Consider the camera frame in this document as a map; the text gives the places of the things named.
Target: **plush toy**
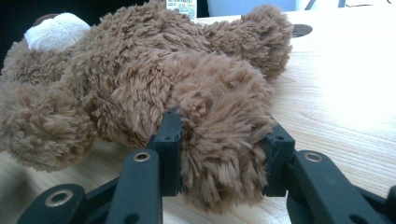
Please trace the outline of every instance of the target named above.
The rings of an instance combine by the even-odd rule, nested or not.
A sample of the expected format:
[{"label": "plush toy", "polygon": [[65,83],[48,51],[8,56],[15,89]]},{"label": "plush toy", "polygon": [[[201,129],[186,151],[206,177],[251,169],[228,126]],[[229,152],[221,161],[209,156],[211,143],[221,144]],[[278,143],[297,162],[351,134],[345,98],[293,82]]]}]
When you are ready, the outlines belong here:
[{"label": "plush toy", "polygon": [[259,203],[261,139],[275,125],[268,80],[285,70],[291,31],[270,6],[212,25],[155,0],[93,27],[68,13],[42,18],[1,71],[0,150],[58,171],[84,159],[96,136],[145,147],[176,107],[187,200],[218,213]]}]

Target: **label tag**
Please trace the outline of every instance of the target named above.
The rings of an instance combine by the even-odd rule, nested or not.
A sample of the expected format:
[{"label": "label tag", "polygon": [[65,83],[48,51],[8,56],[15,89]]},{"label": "label tag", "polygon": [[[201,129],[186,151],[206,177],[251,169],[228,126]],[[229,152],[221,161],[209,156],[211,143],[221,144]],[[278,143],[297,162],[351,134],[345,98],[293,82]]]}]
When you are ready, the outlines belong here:
[{"label": "label tag", "polygon": [[186,14],[192,22],[197,20],[197,0],[166,0],[166,9]]}]

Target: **table surface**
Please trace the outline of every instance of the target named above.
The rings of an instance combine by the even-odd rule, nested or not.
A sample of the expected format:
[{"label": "table surface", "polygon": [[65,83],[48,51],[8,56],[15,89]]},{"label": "table surface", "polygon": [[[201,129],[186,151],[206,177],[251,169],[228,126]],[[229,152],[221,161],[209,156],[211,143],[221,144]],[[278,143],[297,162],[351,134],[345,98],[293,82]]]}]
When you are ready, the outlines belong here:
[{"label": "table surface", "polygon": [[[293,38],[288,70],[274,82],[273,116],[296,148],[329,156],[355,185],[386,197],[396,185],[396,7],[289,12],[313,27]],[[238,17],[200,19],[210,23]],[[56,173],[24,168],[0,155],[0,222],[15,223],[44,190],[76,183],[86,191],[116,177],[130,149],[96,142],[84,162]],[[290,223],[284,198],[236,207],[223,216],[163,200],[164,223]]]}]

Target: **fluffy brown fur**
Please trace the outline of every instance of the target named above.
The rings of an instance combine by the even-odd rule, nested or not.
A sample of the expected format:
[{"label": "fluffy brown fur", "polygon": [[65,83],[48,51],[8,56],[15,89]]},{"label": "fluffy brown fur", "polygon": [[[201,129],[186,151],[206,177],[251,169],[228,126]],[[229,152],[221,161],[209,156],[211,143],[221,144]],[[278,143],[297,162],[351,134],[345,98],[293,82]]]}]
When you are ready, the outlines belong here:
[{"label": "fluffy brown fur", "polygon": [[218,213],[257,203],[266,184],[260,140],[274,126],[265,78],[284,71],[291,29],[269,6],[202,26],[152,1],[103,17],[60,53],[22,40],[2,70],[0,150],[60,170],[88,155],[96,135],[144,147],[177,107],[188,201]]}]

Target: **teddy bear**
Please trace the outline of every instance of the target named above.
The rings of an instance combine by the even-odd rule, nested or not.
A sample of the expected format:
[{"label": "teddy bear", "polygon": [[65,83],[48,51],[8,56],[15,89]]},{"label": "teddy bear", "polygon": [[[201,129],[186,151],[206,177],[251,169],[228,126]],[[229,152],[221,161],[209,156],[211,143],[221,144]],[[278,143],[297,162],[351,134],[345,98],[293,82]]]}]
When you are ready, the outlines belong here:
[{"label": "teddy bear", "polygon": [[262,200],[271,80],[285,71],[293,29],[279,9],[204,25],[151,0],[92,27],[65,13],[31,29],[1,71],[0,151],[59,171],[86,158],[97,137],[144,148],[176,108],[187,201],[222,213]]}]

